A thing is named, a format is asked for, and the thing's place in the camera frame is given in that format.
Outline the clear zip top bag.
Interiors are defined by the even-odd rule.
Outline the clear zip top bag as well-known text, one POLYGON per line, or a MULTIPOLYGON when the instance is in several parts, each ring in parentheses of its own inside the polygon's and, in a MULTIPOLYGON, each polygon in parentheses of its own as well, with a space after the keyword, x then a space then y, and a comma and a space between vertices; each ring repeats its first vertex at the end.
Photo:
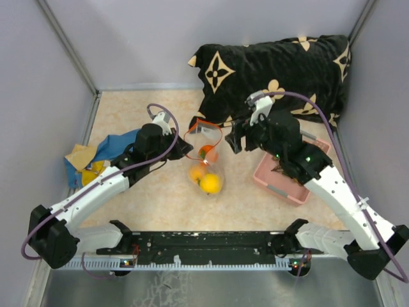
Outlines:
POLYGON ((183 140, 193 146, 187 154, 187 176, 196 190, 207 196, 219 194, 224 185, 222 138, 218 125, 200 119, 183 135, 183 140))

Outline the orange persimmon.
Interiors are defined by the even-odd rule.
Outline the orange persimmon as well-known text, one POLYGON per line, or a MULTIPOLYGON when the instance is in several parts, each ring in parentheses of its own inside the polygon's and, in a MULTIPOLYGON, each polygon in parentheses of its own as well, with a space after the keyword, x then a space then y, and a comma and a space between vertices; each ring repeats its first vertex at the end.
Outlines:
POLYGON ((218 154, 217 150, 212 145, 202 146, 199 149, 198 154, 199 154, 199 156, 200 156, 200 158, 202 160, 207 161, 209 163, 217 162, 217 160, 219 158, 219 154, 218 154))

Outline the brown longan bunch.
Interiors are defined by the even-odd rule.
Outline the brown longan bunch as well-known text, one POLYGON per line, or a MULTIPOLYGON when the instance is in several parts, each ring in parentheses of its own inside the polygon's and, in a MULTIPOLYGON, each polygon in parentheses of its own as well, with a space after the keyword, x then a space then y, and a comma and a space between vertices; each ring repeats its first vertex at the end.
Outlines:
POLYGON ((301 176, 301 169, 292 162, 279 162, 279 164, 275 166, 272 171, 281 173, 285 177, 292 179, 292 181, 294 181, 298 185, 303 186, 302 182, 299 181, 301 176))

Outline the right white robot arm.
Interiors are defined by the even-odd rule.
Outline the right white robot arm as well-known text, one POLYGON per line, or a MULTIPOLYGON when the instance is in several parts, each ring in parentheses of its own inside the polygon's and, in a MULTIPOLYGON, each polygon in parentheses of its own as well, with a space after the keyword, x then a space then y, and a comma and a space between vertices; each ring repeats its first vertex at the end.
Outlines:
POLYGON ((366 199, 355 196, 332 159, 304 141, 298 120, 289 112, 235 120, 225 140, 236 154, 260 148, 274 156, 285 175, 321 198, 347 228, 337 231, 297 219, 285 238, 291 252, 306 248, 334 255, 363 278, 374 280, 408 242, 408 227, 393 225, 366 199))

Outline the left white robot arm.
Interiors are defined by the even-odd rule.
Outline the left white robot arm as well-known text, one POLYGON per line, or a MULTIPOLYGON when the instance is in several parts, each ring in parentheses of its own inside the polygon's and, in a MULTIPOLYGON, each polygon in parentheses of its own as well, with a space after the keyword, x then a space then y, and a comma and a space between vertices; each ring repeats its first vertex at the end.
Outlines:
POLYGON ((182 159, 192 149, 193 146, 179 136, 178 129, 164 132, 158 124, 143 125, 135 141, 96 179, 49 208, 38 205, 31 211, 24 245, 30 246, 53 269, 63 267, 78 253, 99 249, 129 252, 133 238, 119 223, 81 228, 82 222, 111 198, 149 175, 156 163, 182 159))

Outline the orange peach fruit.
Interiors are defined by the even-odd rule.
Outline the orange peach fruit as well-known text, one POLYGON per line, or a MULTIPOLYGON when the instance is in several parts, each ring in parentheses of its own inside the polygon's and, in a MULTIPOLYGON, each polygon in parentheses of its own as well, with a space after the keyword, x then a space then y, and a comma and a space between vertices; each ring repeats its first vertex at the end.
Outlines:
POLYGON ((202 178, 207 174, 207 169, 202 164, 195 164, 189 168, 189 178, 193 183, 200 184, 202 178))

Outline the yellow lemon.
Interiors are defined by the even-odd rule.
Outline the yellow lemon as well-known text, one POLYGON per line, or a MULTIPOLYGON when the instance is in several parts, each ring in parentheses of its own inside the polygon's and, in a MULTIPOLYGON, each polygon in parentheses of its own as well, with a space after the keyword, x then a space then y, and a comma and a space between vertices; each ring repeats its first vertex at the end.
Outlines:
POLYGON ((222 189, 222 180, 216 174, 207 173, 200 180, 199 186, 207 194, 217 194, 222 189))

